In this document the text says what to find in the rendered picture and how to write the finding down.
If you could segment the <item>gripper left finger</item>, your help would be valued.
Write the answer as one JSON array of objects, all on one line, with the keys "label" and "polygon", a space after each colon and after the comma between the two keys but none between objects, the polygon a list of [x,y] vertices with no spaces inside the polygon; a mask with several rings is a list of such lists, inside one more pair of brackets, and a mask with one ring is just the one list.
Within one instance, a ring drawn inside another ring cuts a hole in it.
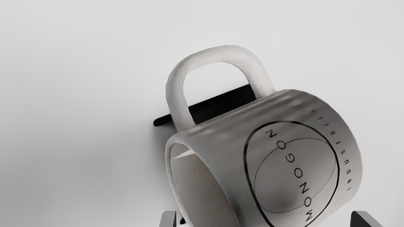
[{"label": "gripper left finger", "polygon": [[160,219],[159,227],[177,227],[176,211],[164,211]]}]

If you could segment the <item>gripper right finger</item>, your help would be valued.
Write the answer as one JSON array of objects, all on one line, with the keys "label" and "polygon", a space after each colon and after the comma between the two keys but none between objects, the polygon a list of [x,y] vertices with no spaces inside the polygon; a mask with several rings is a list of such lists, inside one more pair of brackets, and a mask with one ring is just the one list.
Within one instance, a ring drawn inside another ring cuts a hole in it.
[{"label": "gripper right finger", "polygon": [[352,211],[350,227],[383,227],[366,211]]}]

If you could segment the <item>white printed mug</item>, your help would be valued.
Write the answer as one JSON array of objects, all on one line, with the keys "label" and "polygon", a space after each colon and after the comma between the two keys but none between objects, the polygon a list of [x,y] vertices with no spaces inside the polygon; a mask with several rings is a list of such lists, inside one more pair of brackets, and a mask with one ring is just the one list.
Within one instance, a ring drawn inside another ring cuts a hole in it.
[{"label": "white printed mug", "polygon": [[[256,100],[196,124],[186,75],[225,62],[244,73]],[[362,158],[352,131],[326,102],[276,91],[249,50],[222,45],[180,61],[166,83],[177,133],[166,171],[189,227],[317,227],[358,192]]]}]

